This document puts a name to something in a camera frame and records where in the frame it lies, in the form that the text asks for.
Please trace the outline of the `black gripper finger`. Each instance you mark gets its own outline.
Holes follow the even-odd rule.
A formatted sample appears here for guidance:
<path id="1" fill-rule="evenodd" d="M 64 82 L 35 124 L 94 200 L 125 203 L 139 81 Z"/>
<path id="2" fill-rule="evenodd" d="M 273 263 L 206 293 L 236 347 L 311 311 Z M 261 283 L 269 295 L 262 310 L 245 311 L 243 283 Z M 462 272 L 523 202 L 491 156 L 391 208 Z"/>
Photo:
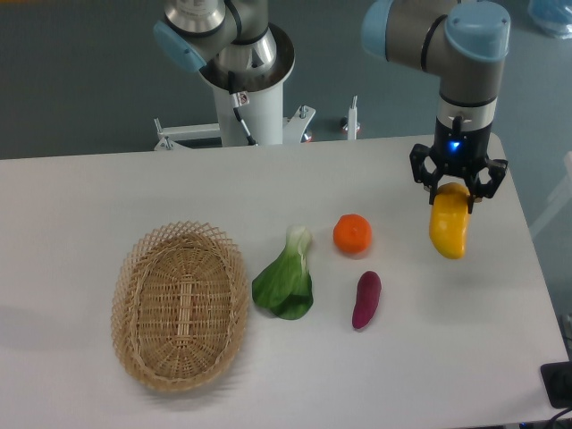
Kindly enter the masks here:
<path id="1" fill-rule="evenodd" d="M 484 198 L 493 198 L 508 171 L 509 162 L 505 159 L 477 158 L 470 165 L 465 177 L 469 191 L 468 212 L 473 213 L 474 205 Z"/>
<path id="2" fill-rule="evenodd" d="M 432 172 L 429 172 L 425 166 L 427 159 L 434 164 Z M 432 205 L 437 196 L 439 181 L 443 176 L 441 156 L 434 147 L 415 144 L 409 154 L 409 161 L 414 182 L 424 186 L 424 189 L 429 193 L 429 204 Z"/>

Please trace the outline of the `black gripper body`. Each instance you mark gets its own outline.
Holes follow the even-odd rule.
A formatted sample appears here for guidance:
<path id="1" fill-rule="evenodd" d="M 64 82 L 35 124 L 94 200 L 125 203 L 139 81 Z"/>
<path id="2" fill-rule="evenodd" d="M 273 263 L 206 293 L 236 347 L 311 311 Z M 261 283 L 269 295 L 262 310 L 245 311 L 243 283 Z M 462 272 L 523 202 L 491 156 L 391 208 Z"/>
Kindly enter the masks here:
<path id="1" fill-rule="evenodd" d="M 486 166 L 492 125 L 465 131 L 436 120 L 430 157 L 440 173 L 473 180 Z"/>

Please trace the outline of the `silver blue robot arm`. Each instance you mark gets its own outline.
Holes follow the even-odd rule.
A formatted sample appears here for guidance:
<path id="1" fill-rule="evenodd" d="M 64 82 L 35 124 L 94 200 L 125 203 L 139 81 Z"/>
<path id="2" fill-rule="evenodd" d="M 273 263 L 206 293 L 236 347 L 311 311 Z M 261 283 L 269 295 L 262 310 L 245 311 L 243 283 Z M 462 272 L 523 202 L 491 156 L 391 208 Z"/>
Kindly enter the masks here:
<path id="1" fill-rule="evenodd" d="M 363 48 L 440 80 L 433 144 L 409 155 L 413 178 L 431 196 L 460 178 L 474 204 L 491 198 L 508 164 L 488 155 L 509 51 L 510 17 L 488 1 L 377 1 L 361 28 Z M 295 63 L 287 34 L 265 1 L 168 1 L 156 43 L 173 63 L 198 73 L 214 93 L 226 147 L 299 144 L 314 110 L 283 114 L 282 86 Z"/>

